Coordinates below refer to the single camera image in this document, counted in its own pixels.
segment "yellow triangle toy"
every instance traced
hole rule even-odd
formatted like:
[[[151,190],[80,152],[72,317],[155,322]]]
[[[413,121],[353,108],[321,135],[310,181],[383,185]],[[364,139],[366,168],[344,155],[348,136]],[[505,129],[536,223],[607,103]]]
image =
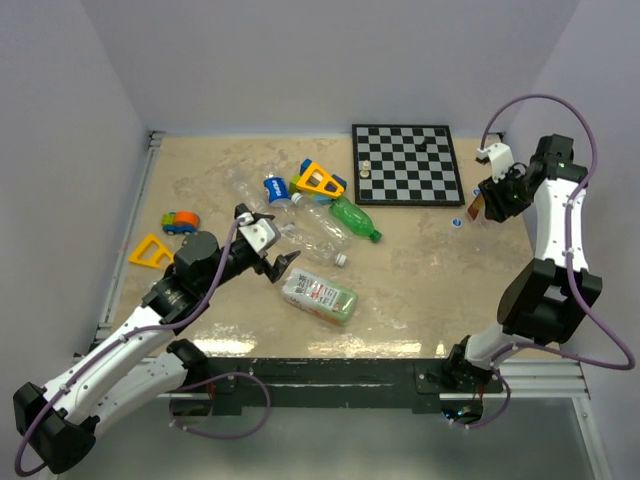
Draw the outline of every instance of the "yellow triangle toy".
[[[326,195],[333,199],[340,197],[344,193],[344,187],[316,162],[311,162],[300,176],[296,187],[298,190]]]
[[[152,247],[156,247],[156,251],[153,252],[148,260],[144,260],[143,257]],[[150,233],[142,242],[140,242],[140,245],[138,245],[136,249],[131,252],[131,255],[129,255],[129,261],[131,263],[135,263],[136,265],[142,265],[143,267],[164,269],[164,266],[161,264],[161,261],[164,257],[167,257],[169,259],[169,262],[173,262],[173,254],[167,247],[160,243],[158,237],[156,237],[153,233]]]

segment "checkered board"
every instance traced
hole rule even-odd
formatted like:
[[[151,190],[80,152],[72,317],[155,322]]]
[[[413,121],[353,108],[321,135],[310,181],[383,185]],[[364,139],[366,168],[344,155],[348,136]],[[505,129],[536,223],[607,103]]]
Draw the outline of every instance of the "checkered board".
[[[447,126],[353,125],[353,156],[359,205],[464,205]],[[368,178],[360,176],[365,160]]]

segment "wooden table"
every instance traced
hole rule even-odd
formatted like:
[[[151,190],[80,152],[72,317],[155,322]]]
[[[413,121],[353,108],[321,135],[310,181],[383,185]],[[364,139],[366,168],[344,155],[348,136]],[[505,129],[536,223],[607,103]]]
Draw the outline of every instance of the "wooden table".
[[[454,139],[467,204],[489,167],[474,161],[478,139]],[[148,233],[175,251],[180,236],[162,233],[163,213],[191,210],[202,229],[224,241],[240,199],[224,172],[240,165],[256,188],[267,162],[293,175],[309,157],[347,180],[353,200],[353,144],[340,138],[165,138],[148,189],[135,247]],[[383,233],[379,244],[357,238],[347,264],[321,267],[304,257],[294,265],[360,295],[345,327],[330,325],[287,304],[264,276],[246,272],[221,287],[211,307],[182,334],[211,356],[434,357],[465,335],[495,322],[504,289],[531,260],[521,218],[478,226],[464,208],[364,207]],[[452,220],[463,220],[454,228]],[[284,241],[269,252],[291,250]],[[162,271],[128,264],[114,327],[140,303]]]

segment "toy truck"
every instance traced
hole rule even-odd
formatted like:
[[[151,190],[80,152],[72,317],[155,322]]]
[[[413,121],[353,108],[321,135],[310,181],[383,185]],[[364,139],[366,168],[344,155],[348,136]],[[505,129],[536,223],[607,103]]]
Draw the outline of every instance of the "toy truck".
[[[192,212],[169,212],[162,215],[162,231],[167,235],[190,235],[196,233],[199,226],[200,217]]]

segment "white bottle cap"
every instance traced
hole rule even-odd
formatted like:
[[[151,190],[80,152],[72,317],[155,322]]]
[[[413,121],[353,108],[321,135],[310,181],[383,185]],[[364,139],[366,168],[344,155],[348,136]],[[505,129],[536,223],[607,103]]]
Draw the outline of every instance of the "white bottle cap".
[[[339,253],[336,255],[335,264],[339,267],[344,267],[344,262],[347,261],[347,256],[344,253]]]

